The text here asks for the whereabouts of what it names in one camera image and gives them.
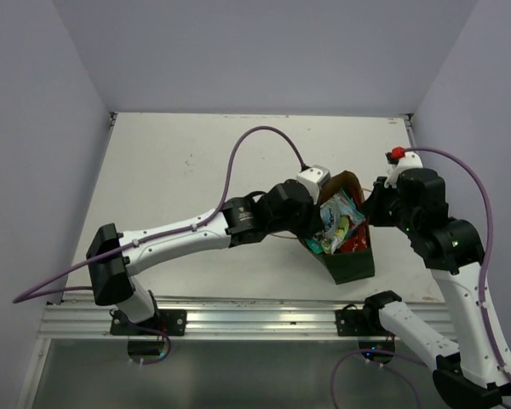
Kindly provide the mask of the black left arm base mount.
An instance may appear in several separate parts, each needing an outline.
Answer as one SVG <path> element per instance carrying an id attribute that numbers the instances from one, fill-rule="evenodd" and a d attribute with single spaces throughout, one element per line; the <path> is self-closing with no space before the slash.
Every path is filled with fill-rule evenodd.
<path id="1" fill-rule="evenodd" d="M 126 336 L 127 354 L 140 365 L 150 365 L 166 359 L 170 353 L 171 337 L 183 337 L 187 326 L 185 309 L 162 309 L 149 320 L 132 323 L 118 309 L 109 312 L 112 317 L 110 334 Z"/>

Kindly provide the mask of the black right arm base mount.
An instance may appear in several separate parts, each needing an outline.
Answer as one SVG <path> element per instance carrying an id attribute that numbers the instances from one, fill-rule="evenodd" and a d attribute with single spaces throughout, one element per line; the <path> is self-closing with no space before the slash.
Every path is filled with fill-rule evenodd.
<path id="1" fill-rule="evenodd" d="M 371 323 L 364 310 L 353 303 L 335 311 L 335 325 L 339 337 L 355 339 L 361 349 L 368 349 L 363 353 L 367 358 L 383 355 L 377 350 L 396 350 L 395 335 Z"/>

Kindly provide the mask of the red Doritos chip bag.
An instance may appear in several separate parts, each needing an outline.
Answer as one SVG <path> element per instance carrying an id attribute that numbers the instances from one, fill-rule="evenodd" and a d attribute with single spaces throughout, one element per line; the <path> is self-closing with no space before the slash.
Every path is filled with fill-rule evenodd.
<path id="1" fill-rule="evenodd" d="M 352 235 L 339 247 L 338 253 L 354 253 L 370 248 L 370 239 L 367 233 L 367 224 L 360 224 Z"/>

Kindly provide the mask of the aluminium table edge rail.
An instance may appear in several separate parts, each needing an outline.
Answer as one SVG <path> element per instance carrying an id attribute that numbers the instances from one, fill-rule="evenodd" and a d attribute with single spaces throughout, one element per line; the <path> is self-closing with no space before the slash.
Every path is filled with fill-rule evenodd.
<path id="1" fill-rule="evenodd" d="M 335 311 L 348 301 L 257 299 L 158 299 L 163 309 L 183 310 L 182 340 L 331 341 L 338 338 Z M 77 296 L 45 308 L 37 332 L 47 339 L 107 339 L 110 307 Z"/>

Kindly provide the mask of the green Fox's candy bag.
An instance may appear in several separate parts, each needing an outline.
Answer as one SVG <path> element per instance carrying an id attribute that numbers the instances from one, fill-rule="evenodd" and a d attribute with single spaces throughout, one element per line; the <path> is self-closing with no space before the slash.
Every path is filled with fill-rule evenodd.
<path id="1" fill-rule="evenodd" d="M 305 239 L 305 244 L 314 254 L 334 254 L 353 235 L 364 221 L 364 215 L 350 195 L 340 189 L 320 206 L 320 219 L 323 230 L 312 238 Z"/>

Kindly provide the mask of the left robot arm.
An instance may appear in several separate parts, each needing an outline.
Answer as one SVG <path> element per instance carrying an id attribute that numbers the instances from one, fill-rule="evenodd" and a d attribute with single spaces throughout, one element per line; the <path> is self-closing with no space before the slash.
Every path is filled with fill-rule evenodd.
<path id="1" fill-rule="evenodd" d="M 313 181 L 289 179 L 163 228 L 120 233 L 112 223 L 100 227 L 86 253 L 95 304 L 117 307 L 140 334 L 155 332 L 157 304 L 137 274 L 193 253 L 260 243 L 272 233 L 311 237 L 323 228 L 320 191 Z"/>

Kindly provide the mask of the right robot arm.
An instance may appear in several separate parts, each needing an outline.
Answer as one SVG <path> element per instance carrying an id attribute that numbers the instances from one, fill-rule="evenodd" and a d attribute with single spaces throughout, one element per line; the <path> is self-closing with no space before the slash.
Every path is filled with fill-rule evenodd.
<path id="1" fill-rule="evenodd" d="M 497 326 L 489 288 L 479 276 L 485 252 L 476 228 L 448 215 L 445 182 L 434 171 L 411 168 L 380 176 L 362 205 L 373 227 L 405 233 L 445 300 L 456 335 L 450 340 L 420 319 L 393 291 L 367 297 L 362 323 L 372 334 L 398 336 L 432 373 L 450 408 L 492 408 L 511 396 L 511 351 Z"/>

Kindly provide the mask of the green paper bag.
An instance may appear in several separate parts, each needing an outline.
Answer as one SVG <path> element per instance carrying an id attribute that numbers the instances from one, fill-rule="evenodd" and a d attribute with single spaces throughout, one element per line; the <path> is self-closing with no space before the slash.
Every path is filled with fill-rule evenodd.
<path id="1" fill-rule="evenodd" d="M 361 187 L 358 177 L 353 172 L 347 170 L 332 176 L 330 181 L 324 185 L 320 194 L 320 206 L 340 189 L 344 189 L 350 195 L 357 205 L 358 210 L 362 213 L 361 205 L 365 201 L 364 189 Z M 362 223 L 364 222 L 367 224 L 367 233 L 370 239 L 368 222 L 366 219 L 364 219 Z M 305 251 L 324 266 L 337 285 L 366 279 L 375 275 L 375 263 L 371 243 L 370 248 L 365 251 L 354 253 L 338 253 L 336 251 L 331 255 L 317 255 L 308 248 L 305 244 L 305 239 L 298 239 L 297 241 Z"/>

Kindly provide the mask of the light green small snack packet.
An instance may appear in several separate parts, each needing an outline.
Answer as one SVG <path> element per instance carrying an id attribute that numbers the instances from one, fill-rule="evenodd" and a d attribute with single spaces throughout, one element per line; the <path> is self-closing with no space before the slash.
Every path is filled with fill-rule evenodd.
<path id="1" fill-rule="evenodd" d="M 333 254 L 346 241 L 350 229 L 350 219 L 348 216 L 341 216 L 338 220 L 336 230 L 322 240 L 321 246 L 325 254 Z"/>

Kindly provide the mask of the grey small snack packet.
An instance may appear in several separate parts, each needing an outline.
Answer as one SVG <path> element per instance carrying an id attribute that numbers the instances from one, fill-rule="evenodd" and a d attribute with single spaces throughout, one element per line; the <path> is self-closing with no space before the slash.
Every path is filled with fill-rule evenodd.
<path id="1" fill-rule="evenodd" d="M 330 237 L 336 230 L 341 216 L 348 216 L 350 219 L 350 229 L 347 238 L 352 235 L 354 230 L 365 219 L 365 216 L 357 209 L 354 202 L 342 199 L 329 199 L 320 206 L 320 218 L 324 224 L 324 237 Z"/>

